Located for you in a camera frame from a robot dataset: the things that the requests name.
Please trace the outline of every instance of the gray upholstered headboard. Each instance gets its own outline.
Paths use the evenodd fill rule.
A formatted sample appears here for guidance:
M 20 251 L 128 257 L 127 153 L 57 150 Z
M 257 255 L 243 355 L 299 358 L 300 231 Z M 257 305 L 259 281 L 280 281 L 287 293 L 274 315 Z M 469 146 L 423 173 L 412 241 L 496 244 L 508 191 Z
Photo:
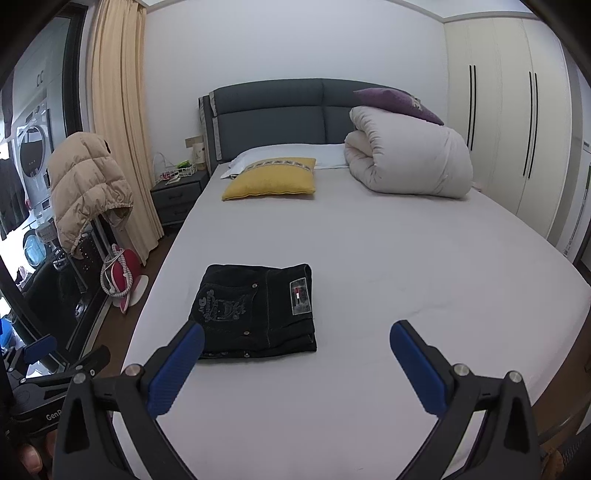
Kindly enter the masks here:
M 354 90 L 373 83 L 334 79 L 266 80 L 218 88 L 199 99 L 210 172 L 254 147 L 338 144 L 353 131 Z

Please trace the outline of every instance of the folded black jeans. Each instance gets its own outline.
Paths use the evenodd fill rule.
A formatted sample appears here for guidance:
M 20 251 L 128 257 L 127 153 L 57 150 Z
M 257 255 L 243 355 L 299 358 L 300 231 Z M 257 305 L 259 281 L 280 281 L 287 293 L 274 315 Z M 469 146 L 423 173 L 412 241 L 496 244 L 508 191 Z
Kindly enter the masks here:
M 210 265 L 189 318 L 205 331 L 201 358 L 315 352 L 312 270 Z

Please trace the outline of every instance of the bed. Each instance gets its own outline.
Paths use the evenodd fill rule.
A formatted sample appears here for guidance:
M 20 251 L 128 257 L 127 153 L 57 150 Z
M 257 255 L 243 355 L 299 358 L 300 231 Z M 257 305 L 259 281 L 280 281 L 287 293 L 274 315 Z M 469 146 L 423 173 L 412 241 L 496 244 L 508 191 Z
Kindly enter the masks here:
M 158 422 L 201 480 L 395 478 L 436 418 L 390 351 L 394 321 L 408 319 L 450 363 L 477 374 L 518 370 L 535 402 L 589 312 L 591 289 L 573 266 L 476 190 L 463 200 L 379 194 L 340 169 L 315 172 L 313 199 L 221 201 L 229 180 L 220 176 L 241 151 L 344 138 L 352 125 L 339 113 L 358 87 L 282 80 L 202 99 L 212 178 L 155 280 L 125 365 L 174 336 L 214 263 L 310 264 L 318 351 L 197 363 Z M 306 96 L 315 89 L 318 98 Z M 277 122 L 284 128 L 269 130 Z M 117 415 L 114 424 L 135 474 L 148 478 Z

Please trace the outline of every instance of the yellow cushion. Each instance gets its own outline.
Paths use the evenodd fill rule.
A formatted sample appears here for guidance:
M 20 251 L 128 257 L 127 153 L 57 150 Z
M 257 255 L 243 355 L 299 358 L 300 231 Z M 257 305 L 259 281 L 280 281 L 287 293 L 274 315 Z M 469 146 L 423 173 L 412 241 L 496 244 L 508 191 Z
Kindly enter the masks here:
M 222 200 L 256 195 L 314 193 L 315 158 L 268 158 L 247 166 L 232 180 Z

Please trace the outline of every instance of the blue gripper pad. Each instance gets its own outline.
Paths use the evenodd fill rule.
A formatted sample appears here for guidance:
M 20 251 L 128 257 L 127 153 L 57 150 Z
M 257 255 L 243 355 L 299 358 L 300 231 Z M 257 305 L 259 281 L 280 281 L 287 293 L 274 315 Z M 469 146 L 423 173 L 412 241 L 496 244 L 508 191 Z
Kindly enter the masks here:
M 148 385 L 146 408 L 153 419 L 170 410 L 178 392 L 201 356 L 204 345 L 205 332 L 201 325 L 193 323 Z
M 447 410 L 445 383 L 400 322 L 392 325 L 390 347 L 425 411 L 443 416 Z
M 39 338 L 38 341 L 25 347 L 22 359 L 26 364 L 32 365 L 41 360 L 44 356 L 49 355 L 57 348 L 57 340 L 51 335 Z

